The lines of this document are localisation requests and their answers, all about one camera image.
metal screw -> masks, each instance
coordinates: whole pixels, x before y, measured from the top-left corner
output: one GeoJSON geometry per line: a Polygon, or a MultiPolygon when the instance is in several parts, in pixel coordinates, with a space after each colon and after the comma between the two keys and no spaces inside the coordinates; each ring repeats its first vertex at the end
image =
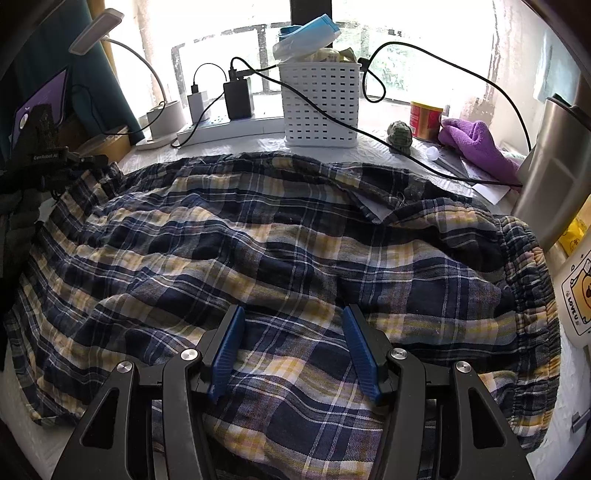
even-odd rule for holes
{"type": "Polygon", "coordinates": [[[132,368],[133,368],[133,364],[127,360],[125,360],[124,362],[121,362],[119,365],[117,365],[117,371],[120,374],[126,374],[132,368]]]}
{"type": "Polygon", "coordinates": [[[456,363],[456,369],[457,371],[462,372],[463,374],[468,374],[472,371],[472,366],[468,362],[461,360],[458,363],[456,363]]]}
{"type": "Polygon", "coordinates": [[[196,351],[194,348],[187,348],[183,353],[181,353],[181,358],[190,362],[191,360],[195,360],[199,356],[199,352],[196,351]]]}
{"type": "Polygon", "coordinates": [[[394,348],[390,350],[390,356],[395,360],[404,360],[408,357],[408,352],[404,348],[394,348]]]}

black power adapter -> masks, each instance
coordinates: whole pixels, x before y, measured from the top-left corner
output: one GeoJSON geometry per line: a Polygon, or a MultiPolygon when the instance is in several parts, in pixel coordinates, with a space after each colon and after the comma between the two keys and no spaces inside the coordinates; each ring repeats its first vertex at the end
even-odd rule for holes
{"type": "Polygon", "coordinates": [[[230,120],[252,117],[255,106],[250,77],[232,79],[230,75],[230,81],[223,84],[223,92],[230,120]]]}

yellow package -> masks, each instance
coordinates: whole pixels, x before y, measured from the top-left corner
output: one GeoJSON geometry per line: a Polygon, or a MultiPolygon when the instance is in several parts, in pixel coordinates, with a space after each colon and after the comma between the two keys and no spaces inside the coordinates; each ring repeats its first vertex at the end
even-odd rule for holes
{"type": "Polygon", "coordinates": [[[572,222],[570,222],[569,227],[566,229],[565,233],[563,233],[558,241],[564,251],[568,256],[574,252],[574,249],[577,248],[579,242],[583,239],[585,232],[587,231],[587,225],[579,218],[575,217],[572,222]]]}

white plastic basket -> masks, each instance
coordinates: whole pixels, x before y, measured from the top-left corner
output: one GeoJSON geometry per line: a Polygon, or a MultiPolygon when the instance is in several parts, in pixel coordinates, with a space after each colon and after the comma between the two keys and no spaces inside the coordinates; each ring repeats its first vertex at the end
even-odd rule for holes
{"type": "MultiPolygon", "coordinates": [[[[280,63],[281,81],[308,97],[329,115],[357,127],[359,63],[280,63]]],[[[303,147],[354,147],[357,132],[337,125],[306,101],[281,87],[285,143],[303,147]]]]}

turtle figurine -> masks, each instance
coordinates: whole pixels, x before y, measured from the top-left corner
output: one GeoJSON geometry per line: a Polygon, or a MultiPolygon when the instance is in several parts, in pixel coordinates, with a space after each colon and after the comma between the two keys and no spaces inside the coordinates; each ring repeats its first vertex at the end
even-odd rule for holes
{"type": "Polygon", "coordinates": [[[392,123],[387,130],[388,143],[394,149],[405,155],[410,155],[410,146],[413,144],[413,132],[410,127],[400,120],[392,123]]]}

